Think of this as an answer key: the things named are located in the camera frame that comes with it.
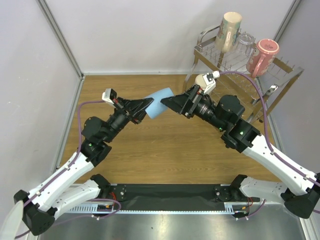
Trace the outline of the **cream patterned ceramic mug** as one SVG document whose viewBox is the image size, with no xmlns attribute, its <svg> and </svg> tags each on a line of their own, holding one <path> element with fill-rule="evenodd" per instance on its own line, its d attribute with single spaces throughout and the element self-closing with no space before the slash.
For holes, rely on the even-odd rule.
<svg viewBox="0 0 320 240">
<path fill-rule="evenodd" d="M 242 15 L 238 12 L 226 12 L 223 15 L 215 38 L 215 46 L 222 53 L 227 53 L 233 48 L 238 37 L 242 19 Z"/>
</svg>

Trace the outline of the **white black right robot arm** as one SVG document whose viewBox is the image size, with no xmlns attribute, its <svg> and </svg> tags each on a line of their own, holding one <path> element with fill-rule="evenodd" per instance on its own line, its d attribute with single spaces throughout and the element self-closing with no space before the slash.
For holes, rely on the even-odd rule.
<svg viewBox="0 0 320 240">
<path fill-rule="evenodd" d="M 279 182 L 271 182 L 239 174 L 230 185 L 230 195 L 235 201 L 260 198 L 283 204 L 297 217 L 310 217 L 320 199 L 319 174 L 295 163 L 242 119 L 245 108 L 237 96 L 224 95 L 214 104 L 196 84 L 182 94 L 163 98 L 161 103 L 188 119 L 197 116 L 217 128 L 227 148 L 252 158 L 279 179 Z"/>
</svg>

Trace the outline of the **green interior white mug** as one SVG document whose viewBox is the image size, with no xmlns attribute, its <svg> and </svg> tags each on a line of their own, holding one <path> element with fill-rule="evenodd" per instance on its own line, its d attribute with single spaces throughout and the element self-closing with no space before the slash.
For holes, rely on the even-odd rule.
<svg viewBox="0 0 320 240">
<path fill-rule="evenodd" d="M 199 74 L 195 77 L 194 83 L 199 85 L 200 88 L 206 92 L 206 88 L 208 86 L 208 79 L 206 74 Z"/>
</svg>

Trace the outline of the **clear glass cup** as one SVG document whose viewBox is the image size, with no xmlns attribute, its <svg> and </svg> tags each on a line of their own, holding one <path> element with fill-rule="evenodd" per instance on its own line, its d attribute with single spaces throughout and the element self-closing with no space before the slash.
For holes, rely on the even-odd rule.
<svg viewBox="0 0 320 240">
<path fill-rule="evenodd" d="M 249 57 L 251 55 L 255 40 L 256 39 L 253 35 L 243 32 L 238 36 L 233 50 L 237 54 Z"/>
</svg>

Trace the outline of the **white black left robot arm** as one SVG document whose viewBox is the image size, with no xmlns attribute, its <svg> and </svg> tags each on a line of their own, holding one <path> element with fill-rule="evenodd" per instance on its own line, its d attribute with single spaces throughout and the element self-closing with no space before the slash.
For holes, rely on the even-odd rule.
<svg viewBox="0 0 320 240">
<path fill-rule="evenodd" d="M 70 159 L 37 187 L 19 190 L 14 202 L 23 202 L 22 221 L 34 236 L 46 232 L 62 214 L 71 208 L 97 198 L 105 200 L 110 194 L 110 183 L 100 174 L 92 176 L 82 187 L 66 192 L 76 180 L 99 165 L 110 153 L 108 144 L 132 122 L 140 124 L 152 97 L 129 100 L 122 97 L 103 97 L 103 103 L 114 108 L 108 120 L 91 116 L 79 131 L 79 144 Z"/>
</svg>

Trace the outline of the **blue plastic cup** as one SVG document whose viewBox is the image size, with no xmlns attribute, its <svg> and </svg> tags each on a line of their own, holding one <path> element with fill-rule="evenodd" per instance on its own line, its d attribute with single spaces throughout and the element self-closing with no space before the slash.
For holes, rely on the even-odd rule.
<svg viewBox="0 0 320 240">
<path fill-rule="evenodd" d="M 153 98 L 153 102 L 146 108 L 146 114 L 151 118 L 154 119 L 158 115 L 162 114 L 167 110 L 167 107 L 161 103 L 161 100 L 168 97 L 173 97 L 173 91 L 167 87 L 161 90 L 158 90 L 145 98 Z"/>
</svg>

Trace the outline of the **pink ceramic mug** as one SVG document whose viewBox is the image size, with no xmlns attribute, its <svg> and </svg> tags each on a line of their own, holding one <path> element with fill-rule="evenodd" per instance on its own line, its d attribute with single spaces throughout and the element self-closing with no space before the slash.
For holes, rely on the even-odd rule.
<svg viewBox="0 0 320 240">
<path fill-rule="evenodd" d="M 262 76 L 280 51 L 279 44 L 268 38 L 259 40 L 246 64 L 252 78 Z"/>
</svg>

